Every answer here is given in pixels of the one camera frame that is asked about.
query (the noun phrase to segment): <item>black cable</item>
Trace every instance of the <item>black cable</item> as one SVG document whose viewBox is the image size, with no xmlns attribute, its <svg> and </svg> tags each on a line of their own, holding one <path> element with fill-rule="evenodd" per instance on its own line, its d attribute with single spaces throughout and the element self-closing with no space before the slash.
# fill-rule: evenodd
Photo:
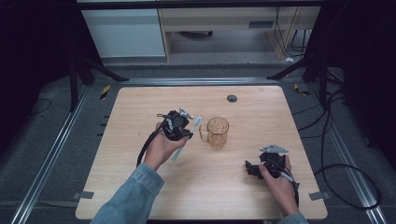
<svg viewBox="0 0 396 224">
<path fill-rule="evenodd" d="M 43 110 L 41 110 L 41 111 L 38 111 L 38 112 L 34 112 L 34 113 L 30 113 L 29 114 L 29 116 L 33 116 L 33 115 L 37 115 L 37 114 L 41 114 L 41 113 L 43 113 L 44 111 L 46 111 L 46 110 L 48 110 L 49 108 L 50 108 L 50 106 L 51 106 L 51 101 L 49 100 L 49 99 L 46 99 L 46 98 L 40 98 L 40 99 L 38 99 L 37 101 L 47 101 L 49 104 L 47 105 L 47 107 L 46 108 L 44 108 Z"/>
<path fill-rule="evenodd" d="M 331 128 L 332 128 L 332 123 L 330 124 L 329 128 L 326 130 L 326 133 L 328 133 Z M 317 138 L 317 137 L 321 137 L 321 136 L 322 136 L 322 134 L 321 135 L 315 135 L 315 136 L 300 137 L 300 138 L 301 139 L 307 139 L 307 138 Z"/>
<path fill-rule="evenodd" d="M 303 35 L 303 44 L 300 47 L 294 46 L 294 40 L 296 39 L 296 36 L 298 34 L 298 30 L 294 32 L 293 38 L 291 40 L 291 49 L 297 52 L 301 52 L 300 56 L 303 56 L 306 46 L 305 46 L 305 36 L 306 36 L 306 30 L 304 30 L 304 35 Z"/>
<path fill-rule="evenodd" d="M 165 124 L 165 122 L 166 122 L 166 118 L 163 119 L 163 122 L 160 124 L 160 126 L 158 126 L 158 128 L 148 137 L 148 140 L 146 140 L 145 145 L 143 145 L 142 150 L 140 150 L 139 156 L 137 157 L 136 167 L 142 162 L 143 155 L 145 155 L 145 152 L 148 149 L 151 141 L 154 139 L 155 135 L 157 135 L 157 133 L 162 131 L 161 127 Z"/>
<path fill-rule="evenodd" d="M 320 168 L 318 171 L 315 172 L 315 175 L 317 175 L 317 174 L 319 174 L 319 173 L 322 173 L 323 179 L 324 179 L 324 181 L 325 181 L 326 186 L 329 188 L 329 190 L 330 190 L 337 198 L 339 198 L 339 199 L 340 199 L 341 201 L 343 201 L 344 203 L 346 203 L 346 204 L 348 204 L 348 205 L 350 205 L 350 206 L 352 206 L 352 207 L 354 207 L 354 208 L 360 209 L 360 210 L 373 209 L 373 208 L 376 208 L 377 206 L 379 206 L 379 204 L 381 203 L 382 195 L 381 195 L 380 190 L 379 190 L 378 187 L 376 186 L 374 180 L 373 180 L 372 178 L 370 178 L 370 176 L 368 176 L 366 173 L 364 173 L 361 169 L 359 169 L 359 168 L 357 168 L 357 167 L 354 167 L 354 166 L 351 166 L 351 165 L 348 165 L 348 164 L 336 163 L 336 164 L 333 164 L 333 165 L 324 166 L 324 135 L 325 135 L 325 132 L 326 132 L 326 126 L 327 126 L 327 124 L 328 124 L 328 122 L 329 122 L 329 120 L 330 120 L 332 98 L 334 97 L 334 95 L 336 95 L 336 94 L 338 94 L 338 93 L 340 93 L 340 92 L 341 92 L 341 89 L 338 90 L 338 91 L 336 91 L 335 93 L 333 93 L 333 94 L 330 96 L 330 98 L 329 98 L 329 100 L 328 100 L 328 102 L 327 102 L 327 107 L 326 107 L 326 108 L 328 108 L 329 113 L 328 113 L 328 115 L 327 115 L 327 118 L 326 118 L 326 121 L 325 121 L 325 125 L 324 125 L 323 131 L 322 131 L 321 143 L 320 143 L 320 153 L 321 153 L 321 154 L 320 154 L 320 167 L 321 167 L 321 168 Z M 376 191 L 376 193 L 377 193 L 376 203 L 373 204 L 373 205 L 371 205 L 371 206 L 360 206 L 360 205 L 356 205 L 356 204 L 354 204 L 354 203 L 351 203 L 350 201 L 348 201 L 348 200 L 344 199 L 343 197 L 341 197 L 341 195 L 338 194 L 338 193 L 330 186 L 329 181 L 328 181 L 328 179 L 327 179 L 327 177 L 326 177 L 326 174 L 325 174 L 325 170 L 330 169 L 330 168 L 332 168 L 332 167 L 336 167 L 336 166 L 345 166 L 345 167 L 354 169 L 354 170 L 356 170 L 356 171 L 359 171 L 362 175 L 364 175 L 364 177 L 365 177 L 366 179 L 368 179 L 368 180 L 371 182 L 371 184 L 375 187 L 375 191 Z"/>
<path fill-rule="evenodd" d="M 326 112 L 327 112 L 327 110 L 323 110 L 323 112 L 321 113 L 320 117 L 318 117 L 314 122 L 306 125 L 305 127 L 298 129 L 298 131 L 302 131 L 302 130 L 305 130 L 307 128 L 310 128 L 310 127 L 314 126 L 316 123 L 318 123 L 321 120 L 321 118 L 323 118 L 323 116 L 326 114 Z"/>
<path fill-rule="evenodd" d="M 283 39 L 282 32 L 280 30 L 278 19 L 279 19 L 279 7 L 276 7 L 276 22 L 275 22 L 275 25 L 274 25 L 274 36 L 275 36 L 277 44 L 282 49 L 282 53 L 285 54 L 288 57 L 291 57 L 291 58 L 300 56 L 300 55 L 294 55 L 294 54 L 288 53 L 286 45 L 285 45 L 285 41 Z M 279 35 L 280 35 L 281 41 L 276 36 L 276 27 L 277 27 L 277 30 L 279 31 Z"/>
</svg>

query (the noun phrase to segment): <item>wooden table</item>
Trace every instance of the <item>wooden table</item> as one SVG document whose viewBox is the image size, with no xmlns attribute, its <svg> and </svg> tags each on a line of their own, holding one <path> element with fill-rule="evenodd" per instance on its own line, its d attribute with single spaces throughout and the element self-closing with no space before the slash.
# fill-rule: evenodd
<svg viewBox="0 0 396 224">
<path fill-rule="evenodd" d="M 237 96 L 235 103 L 227 96 Z M 281 214 L 264 180 L 248 175 L 245 161 L 260 162 L 260 147 L 276 144 L 288 149 L 292 173 L 301 184 L 300 210 L 307 218 L 322 219 L 322 200 L 311 201 L 318 191 L 303 144 L 283 91 L 278 86 L 133 87 L 120 90 L 76 216 L 91 219 L 124 183 L 136 158 L 155 128 L 157 114 L 183 108 L 203 118 L 230 123 L 227 143 L 212 148 L 199 132 L 186 144 L 177 161 L 160 169 L 165 185 L 150 219 L 271 219 Z M 191 128 L 193 120 L 187 126 Z"/>
</svg>

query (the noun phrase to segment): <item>cable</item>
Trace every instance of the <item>cable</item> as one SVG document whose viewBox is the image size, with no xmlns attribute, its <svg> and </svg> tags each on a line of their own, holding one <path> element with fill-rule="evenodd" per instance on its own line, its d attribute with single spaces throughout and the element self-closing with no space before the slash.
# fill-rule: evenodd
<svg viewBox="0 0 396 224">
<path fill-rule="evenodd" d="M 37 114 L 41 114 L 41 113 L 43 113 L 44 111 L 46 111 L 46 110 L 48 110 L 49 108 L 50 108 L 50 106 L 51 106 L 51 101 L 49 100 L 49 99 L 46 99 L 46 98 L 40 98 L 40 99 L 38 99 L 37 101 L 39 101 L 39 100 L 42 100 L 42 101 L 47 101 L 47 102 L 49 102 L 49 104 L 47 105 L 47 107 L 46 108 L 44 108 L 43 110 L 41 110 L 41 111 L 38 111 L 38 112 L 34 112 L 34 113 L 30 113 L 29 114 L 29 116 L 33 116 L 33 115 L 37 115 Z"/>
<path fill-rule="evenodd" d="M 146 140 L 145 145 L 143 145 L 142 150 L 140 150 L 139 156 L 137 157 L 137 164 L 136 167 L 142 162 L 143 159 L 143 155 L 145 155 L 146 150 L 149 147 L 149 144 L 151 143 L 151 141 L 154 139 L 155 135 L 157 135 L 157 133 L 161 132 L 161 127 L 165 124 L 166 122 L 166 118 L 163 119 L 163 122 L 158 126 L 158 128 L 148 137 L 148 140 Z"/>
<path fill-rule="evenodd" d="M 332 128 L 332 123 L 330 124 L 329 128 L 326 130 L 326 133 L 328 133 L 331 128 Z M 321 137 L 321 136 L 322 136 L 322 134 L 321 135 L 315 135 L 315 136 L 300 137 L 300 138 L 301 139 L 308 139 L 308 138 L 317 138 L 317 137 Z"/>
<path fill-rule="evenodd" d="M 295 19 L 295 17 L 296 17 L 297 10 L 298 10 L 298 8 L 296 8 L 296 11 L 294 12 L 294 16 L 293 16 L 292 22 L 294 22 L 294 19 Z M 294 55 L 294 54 L 288 53 L 287 48 L 286 48 L 286 45 L 285 45 L 285 41 L 284 41 L 284 39 L 283 39 L 282 32 L 280 31 L 280 26 L 279 26 L 278 20 L 279 20 L 279 7 L 276 7 L 276 22 L 275 22 L 275 25 L 274 25 L 274 36 L 275 36 L 275 39 L 276 39 L 277 44 L 278 44 L 278 45 L 280 46 L 280 48 L 282 49 L 282 53 L 285 54 L 285 55 L 288 56 L 288 57 L 291 57 L 291 58 L 300 56 L 300 55 Z M 277 38 L 277 36 L 276 36 L 276 27 L 277 27 L 277 30 L 279 31 L 279 35 L 280 35 L 280 38 L 281 38 L 282 41 L 280 41 L 280 40 Z"/>
<path fill-rule="evenodd" d="M 345 98 L 344 96 L 340 96 L 338 98 L 333 99 L 332 101 L 335 102 L 335 101 L 338 101 L 338 100 L 341 100 L 341 99 L 344 99 L 344 98 Z M 300 110 L 298 112 L 292 113 L 292 115 L 297 115 L 297 114 L 303 113 L 305 111 L 308 111 L 308 110 L 313 109 L 313 108 L 318 107 L 318 106 L 319 105 L 313 105 L 311 107 L 308 107 L 307 109 L 303 109 L 303 110 Z"/>
<path fill-rule="evenodd" d="M 364 173 L 361 169 L 359 169 L 359 168 L 357 168 L 357 167 L 354 167 L 354 166 L 351 166 L 351 165 L 348 165 L 348 164 L 336 163 L 336 164 L 324 166 L 324 135 L 325 135 L 325 132 L 326 132 L 326 126 L 327 126 L 327 124 L 328 124 L 328 122 L 329 122 L 329 120 L 330 120 L 330 116 L 331 116 L 332 98 L 334 97 L 334 95 L 336 95 L 336 94 L 338 94 L 338 93 L 340 93 L 340 92 L 341 92 L 341 89 L 338 90 L 338 91 L 336 91 L 335 93 L 333 93 L 333 94 L 330 96 L 330 99 L 329 99 L 328 102 L 327 102 L 327 108 L 328 108 L 329 113 L 328 113 L 328 115 L 327 115 L 327 118 L 326 118 L 326 121 L 325 121 L 325 125 L 324 125 L 324 127 L 323 127 L 322 136 L 321 136 L 321 143 L 320 143 L 320 167 L 321 167 L 321 168 L 320 168 L 318 171 L 316 171 L 316 172 L 314 173 L 314 175 L 317 175 L 317 174 L 322 173 L 323 179 L 324 179 L 324 181 L 325 181 L 326 186 L 329 188 L 329 190 L 330 190 L 337 198 L 339 198 L 339 199 L 340 199 L 341 201 L 343 201 L 344 203 L 346 203 L 346 204 L 348 204 L 348 205 L 350 205 L 350 206 L 352 206 L 352 207 L 354 207 L 354 208 L 360 209 L 360 210 L 373 209 L 373 208 L 376 208 L 377 206 L 379 206 L 379 204 L 381 203 L 382 195 L 381 195 L 380 190 L 379 190 L 378 187 L 376 186 L 374 180 L 373 180 L 372 178 L 370 178 L 370 176 L 368 176 L 366 173 Z M 362 175 L 364 175 L 364 177 L 365 177 L 367 180 L 369 180 L 370 183 L 375 187 L 375 191 L 376 191 L 376 194 L 377 194 L 376 203 L 373 204 L 373 205 L 371 205 L 371 206 L 360 206 L 360 205 L 356 205 L 356 204 L 354 204 L 354 203 L 351 203 L 350 201 L 348 201 L 348 200 L 346 200 L 345 198 L 343 198 L 340 194 L 338 194 L 338 193 L 330 186 L 329 181 L 328 181 L 328 179 L 327 179 L 327 177 L 326 177 L 326 174 L 325 174 L 325 170 L 328 170 L 328 169 L 333 168 L 333 167 L 336 167 L 336 166 L 345 166 L 345 167 L 348 167 L 348 168 L 350 168 L 350 169 L 354 169 L 354 170 L 356 170 L 356 171 L 359 171 Z"/>
</svg>

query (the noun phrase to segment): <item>black tripod leg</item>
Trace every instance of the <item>black tripod leg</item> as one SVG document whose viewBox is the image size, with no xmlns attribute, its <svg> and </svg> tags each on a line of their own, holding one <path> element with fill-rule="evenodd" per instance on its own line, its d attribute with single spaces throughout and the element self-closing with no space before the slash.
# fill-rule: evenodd
<svg viewBox="0 0 396 224">
<path fill-rule="evenodd" d="M 78 85 L 77 85 L 77 72 L 75 69 L 75 62 L 72 61 L 69 64 L 70 74 L 70 93 L 72 97 L 72 104 L 70 105 L 70 112 L 76 108 L 78 103 Z"/>
<path fill-rule="evenodd" d="M 129 78 L 126 77 L 120 77 L 114 73 L 112 73 L 111 71 L 108 71 L 107 69 L 105 69 L 103 66 L 98 65 L 96 63 L 94 63 L 93 61 L 85 58 L 85 57 L 80 57 L 80 59 L 86 63 L 87 65 L 89 65 L 90 67 L 98 70 L 99 72 L 105 74 L 108 77 L 111 77 L 112 79 L 116 80 L 116 81 L 129 81 Z"/>
<path fill-rule="evenodd" d="M 292 64 L 291 66 L 287 67 L 286 69 L 284 69 L 283 71 L 281 71 L 280 73 L 271 76 L 271 77 L 267 77 L 267 79 L 281 79 L 282 77 L 287 76 L 289 73 L 291 73 L 292 71 L 303 67 L 303 66 L 308 66 L 310 63 L 312 63 L 312 61 L 314 61 L 316 54 L 315 53 L 310 53 L 308 56 L 303 57 L 300 61 L 298 61 L 297 63 Z"/>
</svg>

